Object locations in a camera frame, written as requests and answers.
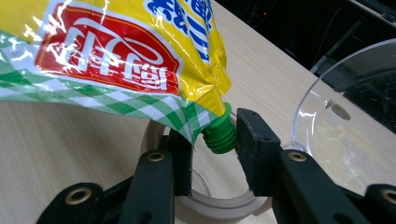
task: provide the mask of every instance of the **red logo label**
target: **red logo label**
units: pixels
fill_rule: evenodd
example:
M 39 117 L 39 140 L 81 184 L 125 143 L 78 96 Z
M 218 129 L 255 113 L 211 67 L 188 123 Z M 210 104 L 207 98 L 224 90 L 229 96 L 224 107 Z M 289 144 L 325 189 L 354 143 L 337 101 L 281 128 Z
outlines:
M 35 59 L 41 70 L 133 91 L 178 95 L 178 60 L 142 26 L 64 5 L 58 5 L 51 17 Z

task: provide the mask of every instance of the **light wood surface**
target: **light wood surface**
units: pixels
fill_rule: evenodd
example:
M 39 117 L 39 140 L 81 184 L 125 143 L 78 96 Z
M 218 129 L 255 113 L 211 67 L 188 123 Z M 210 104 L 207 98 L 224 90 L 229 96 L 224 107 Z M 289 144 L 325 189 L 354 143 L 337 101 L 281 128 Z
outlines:
M 261 114 L 286 144 L 297 105 L 316 78 L 216 2 L 212 6 L 233 81 L 224 101 Z M 132 175 L 147 123 L 71 105 L 0 103 L 0 223 L 35 223 L 70 185 L 95 182 L 107 189 Z M 207 155 L 196 169 L 216 163 Z M 214 194 L 221 192 L 217 178 L 203 176 Z M 220 176 L 233 179 L 233 173 Z M 263 222 L 275 223 L 271 211 L 241 223 Z

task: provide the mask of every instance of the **clear plastic container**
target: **clear plastic container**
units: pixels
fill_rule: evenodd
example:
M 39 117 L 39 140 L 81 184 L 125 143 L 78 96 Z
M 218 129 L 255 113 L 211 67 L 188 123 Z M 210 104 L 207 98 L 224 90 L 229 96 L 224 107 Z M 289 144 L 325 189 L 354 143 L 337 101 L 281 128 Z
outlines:
M 318 78 L 298 106 L 291 139 L 342 187 L 363 194 L 370 184 L 396 185 L 396 39 Z

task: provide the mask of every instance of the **green screw cap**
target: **green screw cap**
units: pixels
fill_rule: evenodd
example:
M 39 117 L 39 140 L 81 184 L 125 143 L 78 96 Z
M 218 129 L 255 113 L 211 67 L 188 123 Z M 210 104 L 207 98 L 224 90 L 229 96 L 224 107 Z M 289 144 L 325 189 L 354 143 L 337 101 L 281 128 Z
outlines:
M 231 106 L 228 103 L 224 105 L 225 113 L 202 131 L 207 147 L 216 154 L 229 152 L 238 145 L 236 129 L 230 117 Z

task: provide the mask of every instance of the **yellow plastic pouch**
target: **yellow plastic pouch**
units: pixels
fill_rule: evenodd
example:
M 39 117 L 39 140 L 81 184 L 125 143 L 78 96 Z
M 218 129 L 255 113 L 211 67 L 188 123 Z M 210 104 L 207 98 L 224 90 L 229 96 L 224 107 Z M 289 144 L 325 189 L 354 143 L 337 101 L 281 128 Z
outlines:
M 231 82 L 206 0 L 14 0 L 0 13 L 2 101 L 153 119 L 192 143 L 226 112 Z

